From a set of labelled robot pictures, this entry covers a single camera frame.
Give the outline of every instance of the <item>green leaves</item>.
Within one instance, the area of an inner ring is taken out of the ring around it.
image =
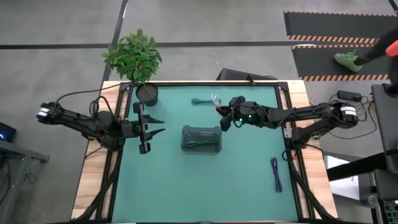
[[[102,53],[106,66],[116,69],[120,78],[126,76],[133,82],[147,82],[159,69],[162,57],[156,49],[155,39],[144,35],[142,29],[122,37],[117,45],[109,45]]]

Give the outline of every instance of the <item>black plant pot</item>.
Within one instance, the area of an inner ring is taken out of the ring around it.
[[[145,83],[145,86],[141,84],[136,90],[138,100],[146,106],[155,106],[158,95],[158,89],[153,83]]]

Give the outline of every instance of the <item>concrete floor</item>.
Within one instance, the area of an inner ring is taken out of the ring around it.
[[[0,1],[0,45],[89,44],[111,42],[122,0]],[[287,40],[283,11],[390,14],[387,0],[131,0],[121,35],[143,28],[158,42]],[[70,218],[87,141],[78,133],[37,122],[41,102],[101,85],[103,49],[0,50],[0,121],[18,130],[16,144],[51,154],[46,165],[34,164],[39,180],[19,197],[13,223],[62,222]],[[279,79],[298,79],[289,47],[164,48],[153,80],[214,80],[221,68]],[[115,74],[110,80],[119,80]],[[310,100],[327,101],[337,90],[364,95],[377,81],[306,83]],[[61,104],[87,113],[97,95],[70,96]],[[369,121],[351,130],[372,130]],[[339,140],[326,135],[321,146],[330,152],[368,156],[380,152],[378,132],[367,138]],[[340,218],[371,222],[370,211],[336,198]]]

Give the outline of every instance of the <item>green sneaker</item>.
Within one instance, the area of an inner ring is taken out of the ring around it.
[[[362,68],[362,65],[355,65],[354,61],[358,56],[354,52],[348,52],[347,54],[336,54],[335,60],[340,65],[350,69],[353,72],[358,72]]]

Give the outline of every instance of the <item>power adapter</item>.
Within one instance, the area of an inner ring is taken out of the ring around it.
[[[350,91],[343,91],[339,90],[337,91],[337,98],[341,100],[351,100],[355,102],[360,102],[362,98],[362,94],[360,93],[354,93]]]

